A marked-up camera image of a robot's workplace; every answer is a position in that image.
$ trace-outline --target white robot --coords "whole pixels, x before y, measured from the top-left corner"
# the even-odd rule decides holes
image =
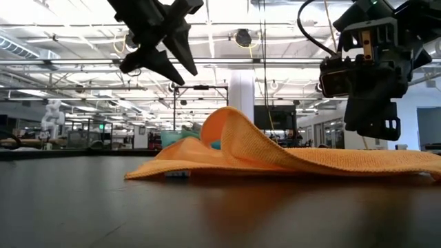
[[[49,138],[57,138],[58,126],[64,125],[64,113],[60,112],[60,106],[60,100],[49,100],[49,103],[46,105],[46,113],[41,119],[41,132],[39,135],[42,141]]]

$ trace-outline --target white column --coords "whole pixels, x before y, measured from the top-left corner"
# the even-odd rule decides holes
[[[254,71],[233,70],[229,81],[229,106],[240,110],[251,122],[254,122]]]

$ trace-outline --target orange towel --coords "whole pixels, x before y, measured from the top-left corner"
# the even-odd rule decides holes
[[[221,150],[210,147],[221,141]],[[224,107],[211,114],[201,140],[184,138],[144,163],[126,179],[147,178],[165,172],[194,174],[389,176],[415,172],[441,175],[441,156],[417,151],[350,149],[284,149],[267,138],[242,113]]]

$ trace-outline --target desk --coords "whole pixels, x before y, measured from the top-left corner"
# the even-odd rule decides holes
[[[0,247],[440,246],[430,178],[123,180],[147,159],[0,162]]]

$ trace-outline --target black table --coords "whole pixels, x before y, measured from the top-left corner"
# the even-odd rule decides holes
[[[0,247],[441,243],[441,188],[427,177],[123,180],[148,159],[0,162]]]

